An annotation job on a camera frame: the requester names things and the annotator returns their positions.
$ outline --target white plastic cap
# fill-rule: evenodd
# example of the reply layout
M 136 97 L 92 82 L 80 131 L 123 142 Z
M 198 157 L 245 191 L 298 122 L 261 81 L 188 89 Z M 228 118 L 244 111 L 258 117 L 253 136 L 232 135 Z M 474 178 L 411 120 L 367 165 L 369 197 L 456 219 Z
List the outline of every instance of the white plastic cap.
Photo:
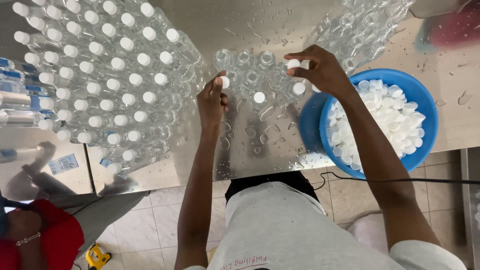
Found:
M 135 24 L 135 18 L 130 13 L 124 13 L 121 16 L 121 22 L 128 27 L 132 27 Z
M 171 64 L 173 62 L 173 56 L 169 52 L 163 51 L 160 53 L 160 60 L 165 64 Z
M 66 88 L 58 88 L 55 94 L 57 95 L 58 98 L 61 98 L 61 99 L 69 99 L 70 96 L 72 95 L 70 90 Z
M 147 17 L 152 17 L 153 14 L 154 14 L 154 9 L 152 7 L 151 4 L 149 3 L 143 3 L 141 6 L 140 6 L 140 10 L 142 11 L 142 13 L 147 16 Z
M 299 60 L 292 59 L 292 60 L 288 61 L 287 68 L 291 69 L 291 68 L 294 68 L 294 67 L 300 67 L 300 61 Z
M 77 139 L 82 144 L 87 144 L 92 141 L 92 135 L 89 132 L 82 132 L 77 136 Z
M 77 47 L 72 45 L 65 45 L 65 47 L 63 48 L 63 52 L 70 57 L 77 57 L 78 55 Z
M 70 132 L 70 130 L 60 130 L 58 131 L 57 133 L 57 138 L 60 140 L 60 141 L 68 141 L 70 140 L 70 138 L 72 137 L 72 133 Z
M 147 115 L 146 112 L 139 110 L 139 111 L 135 112 L 133 117 L 138 122 L 144 122 L 145 120 L 147 120 L 148 115 Z
M 154 103 L 156 100 L 156 95 L 152 92 L 145 92 L 144 93 L 144 101 L 146 103 Z
M 38 76 L 38 79 L 40 82 L 47 84 L 47 85 L 52 85 L 53 82 L 55 81 L 55 78 L 53 77 L 53 74 L 48 73 L 48 72 L 42 72 Z
M 100 102 L 100 108 L 102 110 L 110 111 L 113 110 L 114 106 L 115 104 L 113 104 L 113 101 L 111 101 L 110 99 L 104 99 Z
M 42 20 L 38 17 L 35 17 L 35 16 L 30 17 L 29 23 L 33 28 L 35 28 L 37 30 L 40 30 L 40 31 L 45 29 L 45 26 L 46 26 L 44 20 Z
M 321 91 L 314 85 L 312 85 L 312 90 L 317 92 L 317 93 L 320 93 Z
M 118 163 L 112 163 L 107 167 L 107 171 L 111 174 L 116 174 L 121 172 L 121 166 Z
M 20 2 L 13 3 L 12 8 L 13 8 L 13 11 L 20 16 L 26 17 L 29 14 L 28 6 Z
M 128 118 L 125 115 L 117 115 L 113 119 L 113 122 L 115 122 L 115 124 L 117 124 L 119 126 L 124 126 L 128 123 Z
M 59 20 L 61 18 L 61 10 L 54 6 L 48 6 L 47 15 L 55 20 Z
M 95 41 L 90 42 L 90 45 L 88 45 L 88 49 L 96 55 L 100 55 L 103 53 L 103 46 Z
M 135 96 L 132 95 L 132 94 L 125 94 L 123 95 L 123 97 L 121 97 L 121 100 L 123 101 L 123 103 L 127 104 L 127 105 L 133 105 L 135 104 Z
M 95 69 L 93 64 L 90 63 L 90 62 L 87 62 L 87 61 L 82 61 L 79 66 L 80 66 L 81 71 L 83 71 L 85 73 L 88 73 L 88 74 L 92 73 L 93 70 Z
M 33 3 L 39 5 L 39 6 L 43 6 L 46 2 L 46 0 L 32 0 Z
M 111 24 L 104 24 L 102 25 L 102 32 L 109 37 L 113 37 L 117 33 L 117 30 Z
M 118 133 L 108 135 L 107 141 L 111 145 L 117 145 L 121 142 L 121 136 Z
M 25 58 L 25 62 L 32 65 L 38 65 L 40 63 L 40 56 L 32 52 L 26 53 L 24 58 Z
M 110 0 L 103 3 L 103 9 L 110 15 L 117 13 L 118 10 L 117 5 Z
M 94 158 L 102 159 L 107 156 L 108 150 L 106 150 L 104 147 L 99 147 L 99 148 L 93 149 L 90 153 Z
M 225 76 L 220 76 L 220 79 L 222 79 L 222 89 L 227 89 L 230 86 L 230 79 L 228 79 Z
M 62 121 L 70 121 L 72 119 L 72 112 L 69 110 L 60 110 L 57 112 L 57 116 Z
M 47 36 L 48 38 L 50 38 L 51 40 L 54 40 L 54 41 L 60 41 L 61 38 L 62 38 L 62 34 L 59 30 L 57 29 L 49 29 L 47 30 Z
M 85 12 L 85 19 L 87 20 L 87 22 L 89 22 L 93 25 L 98 24 L 98 22 L 100 21 L 100 18 L 98 17 L 98 14 L 91 11 L 91 10 Z
M 55 106 L 55 102 L 51 98 L 42 98 L 40 100 L 40 108 L 44 110 L 51 110 Z
M 135 152 L 134 150 L 126 150 L 123 154 L 122 154 L 122 157 L 124 160 L 126 161 L 131 161 L 132 159 L 134 159 L 135 157 L 137 156 L 137 152 Z
M 82 27 L 76 22 L 68 22 L 67 23 L 67 30 L 68 32 L 78 35 L 82 31 Z
M 134 86 L 139 86 L 143 81 L 143 78 L 137 73 L 130 74 L 130 77 L 128 79 L 130 83 L 133 84 Z
M 87 84 L 87 91 L 91 94 L 98 94 L 102 88 L 98 83 L 88 83 Z
M 118 57 L 114 57 L 111 64 L 112 67 L 116 70 L 122 70 L 125 68 L 125 61 Z
M 110 90 L 117 91 L 118 89 L 120 89 L 120 82 L 117 79 L 108 79 L 107 87 Z
M 27 44 L 30 41 L 30 35 L 22 31 L 15 32 L 15 34 L 13 34 L 13 38 L 15 41 L 22 44 Z
M 133 41 L 128 37 L 122 37 L 122 39 L 120 40 L 120 46 L 125 50 L 130 51 L 133 49 Z
M 143 29 L 142 31 L 144 37 L 148 40 L 154 40 L 156 37 L 156 32 L 153 30 L 153 28 L 147 26 Z
M 296 83 L 293 85 L 293 93 L 297 95 L 303 94 L 305 92 L 305 85 L 303 83 Z
M 167 82 L 168 82 L 167 76 L 165 76 L 165 74 L 163 74 L 163 73 L 157 73 L 157 74 L 155 74 L 154 79 L 155 79 L 155 82 L 156 82 L 157 84 L 161 85 L 161 86 L 166 85 Z
M 168 40 L 170 40 L 171 42 L 177 42 L 180 38 L 180 34 L 178 33 L 178 31 L 173 28 L 170 28 L 169 30 L 167 30 L 166 36 Z
M 150 56 L 148 56 L 147 54 L 145 53 L 140 53 L 138 56 L 137 56 L 137 61 L 141 64 L 141 65 L 144 65 L 144 66 L 148 66 L 150 64 Z
M 53 121 L 51 119 L 43 119 L 38 121 L 38 127 L 42 130 L 50 130 L 53 128 Z
M 88 101 L 83 99 L 78 99 L 73 103 L 73 106 L 77 110 L 87 110 L 88 109 Z
M 43 55 L 43 58 L 45 59 L 45 61 L 50 62 L 52 64 L 56 64 L 60 61 L 59 54 L 52 51 L 46 51 L 45 54 Z
M 134 131 L 128 132 L 128 139 L 133 142 L 140 140 L 141 137 L 142 137 L 142 134 L 140 133 L 140 131 L 134 130 Z
M 78 13 L 80 12 L 80 4 L 75 1 L 75 0 L 68 0 L 66 3 L 65 3 L 65 6 L 67 7 L 67 9 L 73 13 Z
M 75 73 L 73 72 L 73 69 L 67 68 L 67 67 L 61 67 L 59 74 L 62 78 L 69 79 L 69 80 L 72 79 L 73 76 L 75 75 Z
M 262 92 L 256 92 L 254 95 L 253 95 L 253 100 L 257 103 L 262 103 L 265 101 L 265 94 L 262 93 Z

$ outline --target person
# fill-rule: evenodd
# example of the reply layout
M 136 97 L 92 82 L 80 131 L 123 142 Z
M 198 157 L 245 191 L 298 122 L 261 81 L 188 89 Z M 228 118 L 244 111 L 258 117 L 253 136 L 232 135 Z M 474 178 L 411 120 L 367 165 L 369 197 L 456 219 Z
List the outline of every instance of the person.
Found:
M 343 106 L 384 217 L 389 254 L 358 242 L 329 220 L 308 181 L 300 172 L 288 172 L 231 181 L 225 236 L 208 264 L 214 153 L 222 110 L 228 110 L 217 76 L 197 95 L 202 132 L 180 210 L 175 270 L 466 269 L 441 248 L 417 205 L 412 182 L 383 183 L 410 176 L 335 56 L 313 45 L 285 59 L 309 60 L 308 70 L 292 68 L 288 74 L 308 79 Z
M 74 261 L 107 226 L 148 194 L 149 191 L 106 197 L 85 194 L 38 199 L 29 204 L 31 210 L 8 212 L 8 231 L 0 238 L 0 269 L 72 269 Z

